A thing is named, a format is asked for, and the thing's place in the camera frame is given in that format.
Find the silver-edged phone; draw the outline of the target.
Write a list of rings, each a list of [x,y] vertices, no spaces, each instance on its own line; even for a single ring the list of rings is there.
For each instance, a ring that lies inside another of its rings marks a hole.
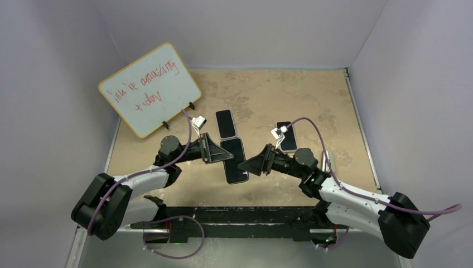
[[[222,140],[220,146],[233,154],[233,158],[224,160],[224,173],[228,184],[239,184],[249,180],[249,174],[238,168],[238,165],[246,160],[242,140],[238,137]]]

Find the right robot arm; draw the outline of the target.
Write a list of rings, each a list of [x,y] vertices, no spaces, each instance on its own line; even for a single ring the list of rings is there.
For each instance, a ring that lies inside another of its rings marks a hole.
[[[389,196],[337,184],[317,165],[317,159],[308,148],[298,149],[289,156],[267,144],[259,155],[238,167],[258,176],[277,171],[301,179],[302,192],[319,201],[313,212],[318,226],[333,223],[353,227],[381,239],[396,254],[414,258],[430,223],[406,195],[396,192]]]

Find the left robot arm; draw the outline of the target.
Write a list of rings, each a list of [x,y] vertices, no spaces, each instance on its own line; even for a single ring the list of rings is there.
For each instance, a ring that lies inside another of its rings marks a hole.
[[[101,240],[109,239],[123,225],[146,222],[160,228],[166,223],[166,206],[161,199],[144,194],[174,184],[182,172],[181,162],[213,164],[234,157],[207,133],[186,145],[175,136],[166,136],[160,146],[155,162],[144,170],[121,176],[96,175],[73,208],[72,221]]]

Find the lilac phone case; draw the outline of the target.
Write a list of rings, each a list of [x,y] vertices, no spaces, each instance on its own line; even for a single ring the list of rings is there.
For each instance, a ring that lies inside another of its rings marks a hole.
[[[215,112],[219,137],[222,140],[227,140],[237,136],[234,118],[229,109]]]

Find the black phone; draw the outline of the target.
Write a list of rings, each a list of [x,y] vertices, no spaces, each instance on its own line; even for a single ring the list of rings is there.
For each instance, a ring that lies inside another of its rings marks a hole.
[[[298,149],[295,132],[293,127],[288,127],[288,130],[284,133],[284,140],[280,145],[281,151],[284,153],[295,152]]]

